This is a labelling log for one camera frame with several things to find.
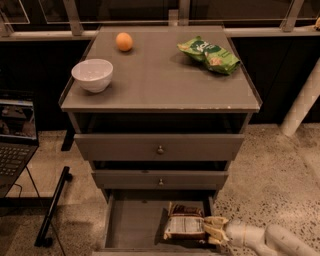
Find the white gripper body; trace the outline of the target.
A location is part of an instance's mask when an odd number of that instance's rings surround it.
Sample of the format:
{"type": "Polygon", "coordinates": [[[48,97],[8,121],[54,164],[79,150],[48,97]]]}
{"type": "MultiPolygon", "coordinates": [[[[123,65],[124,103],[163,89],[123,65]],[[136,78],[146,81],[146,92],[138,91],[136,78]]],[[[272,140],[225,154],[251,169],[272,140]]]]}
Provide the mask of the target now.
{"type": "Polygon", "coordinates": [[[227,224],[225,232],[232,246],[249,248],[259,256],[269,251],[263,228],[248,225],[241,220],[232,220],[227,224]]]}

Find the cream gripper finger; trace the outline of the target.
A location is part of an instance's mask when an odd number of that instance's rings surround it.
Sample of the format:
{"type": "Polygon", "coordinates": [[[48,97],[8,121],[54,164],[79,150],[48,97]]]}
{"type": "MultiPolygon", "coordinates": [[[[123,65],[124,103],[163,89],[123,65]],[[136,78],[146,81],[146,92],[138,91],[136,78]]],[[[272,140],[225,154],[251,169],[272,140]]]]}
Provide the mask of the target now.
{"type": "Polygon", "coordinates": [[[229,222],[229,220],[221,216],[207,216],[204,218],[204,222],[214,228],[223,228],[224,225],[229,222]]]}
{"type": "Polygon", "coordinates": [[[204,231],[208,234],[208,243],[214,245],[222,245],[229,241],[223,229],[216,229],[211,226],[205,225],[204,231]]]}

